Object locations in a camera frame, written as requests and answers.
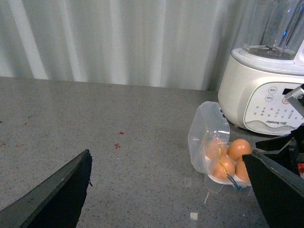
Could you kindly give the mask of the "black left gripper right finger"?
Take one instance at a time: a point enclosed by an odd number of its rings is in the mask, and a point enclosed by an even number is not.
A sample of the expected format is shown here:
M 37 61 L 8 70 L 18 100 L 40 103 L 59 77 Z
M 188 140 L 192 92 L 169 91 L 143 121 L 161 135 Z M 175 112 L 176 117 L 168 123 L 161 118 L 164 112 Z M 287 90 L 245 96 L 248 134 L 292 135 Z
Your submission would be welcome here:
M 290 146 L 295 146 L 295 144 L 296 140 L 294 137 L 284 135 L 256 142 L 256 148 L 265 154 L 287 154 Z

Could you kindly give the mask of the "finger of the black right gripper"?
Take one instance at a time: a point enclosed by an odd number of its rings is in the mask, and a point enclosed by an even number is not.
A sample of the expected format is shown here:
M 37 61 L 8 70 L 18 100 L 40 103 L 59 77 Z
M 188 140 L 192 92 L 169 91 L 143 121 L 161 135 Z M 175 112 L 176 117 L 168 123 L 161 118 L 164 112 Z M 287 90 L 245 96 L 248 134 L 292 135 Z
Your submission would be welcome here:
M 259 152 L 242 158 L 269 227 L 302 228 L 304 180 Z

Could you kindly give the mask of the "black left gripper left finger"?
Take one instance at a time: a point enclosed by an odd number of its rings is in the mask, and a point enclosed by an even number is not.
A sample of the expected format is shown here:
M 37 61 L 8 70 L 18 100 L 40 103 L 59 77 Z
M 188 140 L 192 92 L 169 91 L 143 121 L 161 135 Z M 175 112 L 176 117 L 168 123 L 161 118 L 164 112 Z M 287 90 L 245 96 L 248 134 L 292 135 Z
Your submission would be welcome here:
M 91 184 L 88 149 L 0 212 L 2 228 L 75 228 Z

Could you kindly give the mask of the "black metal gripper body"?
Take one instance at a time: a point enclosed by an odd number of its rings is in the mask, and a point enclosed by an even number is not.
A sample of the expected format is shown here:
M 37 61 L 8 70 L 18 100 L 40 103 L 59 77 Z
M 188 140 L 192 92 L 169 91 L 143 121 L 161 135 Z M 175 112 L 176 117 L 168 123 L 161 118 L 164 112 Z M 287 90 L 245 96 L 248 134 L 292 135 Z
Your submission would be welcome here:
M 304 116 L 304 85 L 291 90 L 285 95 L 285 99 L 303 117 Z

